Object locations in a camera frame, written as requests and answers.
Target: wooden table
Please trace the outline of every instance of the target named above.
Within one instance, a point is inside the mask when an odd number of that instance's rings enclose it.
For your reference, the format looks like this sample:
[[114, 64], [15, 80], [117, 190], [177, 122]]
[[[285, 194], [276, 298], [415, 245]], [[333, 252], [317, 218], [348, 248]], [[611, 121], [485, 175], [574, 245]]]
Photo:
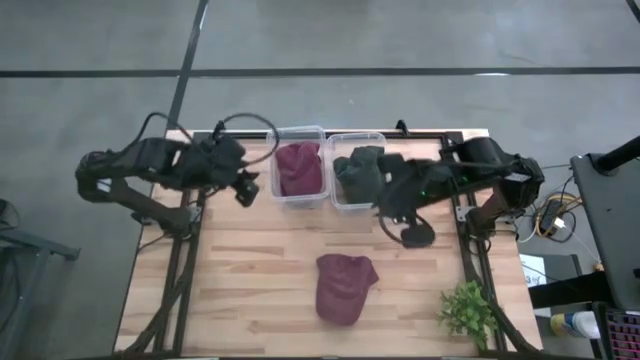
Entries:
[[[466, 139], [487, 135], [486, 130], [462, 131]], [[168, 136], [181, 138], [173, 132]], [[248, 159], [267, 150], [264, 140], [242, 144]], [[402, 152], [405, 158], [439, 158], [439, 149], [435, 140], [388, 140], [386, 151]], [[434, 245], [407, 250], [387, 238], [371, 214], [341, 216], [329, 199], [319, 209], [283, 208], [271, 198], [268, 162], [254, 170], [261, 172], [261, 192], [252, 207], [242, 208], [231, 190], [207, 202], [183, 355], [476, 353], [466, 336], [448, 336], [435, 319], [440, 292], [464, 281], [450, 200], [419, 211], [436, 230]], [[478, 194], [479, 203], [489, 195]], [[169, 206], [180, 201], [180, 193], [159, 186], [152, 196]], [[141, 244], [159, 235], [158, 228], [145, 228]], [[513, 235], [501, 232], [492, 241], [489, 258], [499, 303], [525, 338], [541, 348]], [[133, 342], [160, 305], [170, 247], [167, 239], [138, 255], [116, 350]], [[380, 277], [353, 327], [332, 326], [315, 313], [315, 260], [328, 253], [368, 256]], [[170, 320], [167, 346], [172, 331]]]

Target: clear plastic bin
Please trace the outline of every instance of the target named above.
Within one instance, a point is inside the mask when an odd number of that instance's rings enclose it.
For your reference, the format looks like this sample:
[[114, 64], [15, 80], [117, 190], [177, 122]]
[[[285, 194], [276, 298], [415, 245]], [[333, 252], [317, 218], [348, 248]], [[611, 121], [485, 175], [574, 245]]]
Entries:
[[[280, 147], [300, 142], [314, 142], [320, 145], [318, 156], [320, 157], [322, 169], [322, 189], [320, 193], [313, 195], [284, 196], [280, 187], [280, 173], [275, 155], [269, 159], [271, 195], [281, 203], [296, 208], [315, 208], [322, 204], [322, 201], [329, 196], [329, 186], [327, 185], [327, 167], [325, 166], [326, 138], [324, 129], [320, 126], [296, 126], [288, 128], [278, 128], [280, 135]], [[267, 145], [273, 146], [275, 137], [273, 131], [267, 133]]]
[[340, 212], [347, 214], [369, 212], [372, 211], [371, 206], [373, 203], [349, 204], [347, 202], [344, 198], [344, 192], [340, 185], [340, 181], [336, 179], [333, 171], [333, 160], [341, 156], [347, 158], [350, 157], [353, 149], [357, 147], [385, 147], [386, 145], [387, 140], [384, 135], [377, 132], [336, 134], [329, 137], [327, 140], [327, 173], [329, 174], [327, 182], [331, 188], [331, 202]]

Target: dark green cloth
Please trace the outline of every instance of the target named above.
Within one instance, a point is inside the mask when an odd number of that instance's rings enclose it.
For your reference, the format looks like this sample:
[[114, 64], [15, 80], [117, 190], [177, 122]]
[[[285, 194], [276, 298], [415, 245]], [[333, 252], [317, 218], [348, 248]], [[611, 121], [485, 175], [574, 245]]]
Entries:
[[342, 185], [349, 204], [375, 202], [384, 186], [384, 175], [378, 169], [378, 157], [384, 154], [380, 146], [362, 146], [353, 149], [351, 157], [333, 161], [336, 179]]

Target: artificial plant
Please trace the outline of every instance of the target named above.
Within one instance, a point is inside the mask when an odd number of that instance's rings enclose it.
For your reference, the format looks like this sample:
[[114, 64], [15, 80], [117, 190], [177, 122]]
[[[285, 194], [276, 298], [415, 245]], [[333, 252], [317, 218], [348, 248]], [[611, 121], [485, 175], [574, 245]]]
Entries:
[[440, 299], [442, 309], [438, 313], [438, 323], [444, 322], [449, 327], [449, 335], [466, 334], [480, 349], [486, 349], [485, 327], [495, 330], [498, 324], [489, 303], [482, 298], [480, 285], [475, 281], [460, 283], [453, 294], [441, 293]]

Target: white bottle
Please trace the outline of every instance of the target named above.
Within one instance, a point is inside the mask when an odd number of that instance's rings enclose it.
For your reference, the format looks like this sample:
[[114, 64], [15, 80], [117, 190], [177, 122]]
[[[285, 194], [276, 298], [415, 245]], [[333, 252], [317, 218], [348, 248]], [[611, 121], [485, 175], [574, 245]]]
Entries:
[[551, 329], [558, 336], [600, 339], [600, 330], [593, 311], [553, 315]]

